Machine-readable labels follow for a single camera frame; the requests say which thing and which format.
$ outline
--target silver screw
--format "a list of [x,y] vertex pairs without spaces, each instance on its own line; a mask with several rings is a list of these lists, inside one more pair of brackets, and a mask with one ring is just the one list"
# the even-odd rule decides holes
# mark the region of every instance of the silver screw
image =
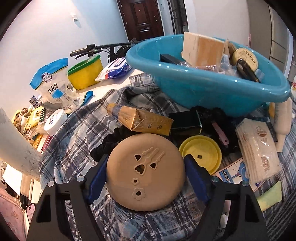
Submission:
[[52,187],[52,186],[54,185],[54,181],[49,181],[49,182],[47,183],[47,185],[48,185],[49,187]]
[[212,176],[212,181],[217,183],[219,182],[219,178],[217,176]]
[[247,181],[242,181],[242,185],[247,187],[249,185],[249,183]]
[[82,181],[84,180],[84,176],[78,176],[78,177],[76,178],[76,180],[77,180],[78,182],[82,182]]

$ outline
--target light switch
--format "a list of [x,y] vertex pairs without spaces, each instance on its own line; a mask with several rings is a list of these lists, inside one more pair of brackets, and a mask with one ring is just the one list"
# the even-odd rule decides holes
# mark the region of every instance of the light switch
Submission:
[[72,14],[72,18],[73,18],[73,21],[78,21],[78,18],[77,18],[76,14]]

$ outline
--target white wall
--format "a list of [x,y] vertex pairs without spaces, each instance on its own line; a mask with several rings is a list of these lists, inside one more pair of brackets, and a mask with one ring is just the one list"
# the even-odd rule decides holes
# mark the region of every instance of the white wall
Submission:
[[[42,66],[65,57],[69,66],[85,59],[70,58],[70,51],[126,41],[116,0],[33,0],[0,42],[0,107],[12,117],[28,106],[30,97],[38,95],[29,84]],[[106,53],[101,60],[106,66]]]
[[184,0],[184,3],[190,32],[248,44],[246,0]]
[[158,7],[160,10],[160,16],[163,23],[163,32],[165,35],[174,34],[172,19],[170,16],[170,9],[168,6],[168,0],[157,0]]

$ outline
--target blue and white package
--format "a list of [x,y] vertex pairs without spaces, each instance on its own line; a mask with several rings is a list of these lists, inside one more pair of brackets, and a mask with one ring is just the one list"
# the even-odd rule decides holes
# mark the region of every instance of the blue and white package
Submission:
[[63,110],[69,114],[80,107],[84,100],[84,96],[68,88],[70,84],[68,58],[62,58],[40,68],[30,86],[42,95],[43,101],[62,103]]
[[117,79],[120,78],[131,69],[131,66],[129,66],[126,62],[125,57],[118,58],[111,62],[107,67],[105,67],[98,75],[98,77],[95,79],[95,81],[99,82],[101,80],[106,79]]

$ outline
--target door panel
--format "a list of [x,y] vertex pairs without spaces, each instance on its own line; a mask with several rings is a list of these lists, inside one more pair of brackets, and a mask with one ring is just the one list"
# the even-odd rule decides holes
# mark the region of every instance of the door panel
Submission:
[[156,0],[118,0],[128,39],[163,36]]

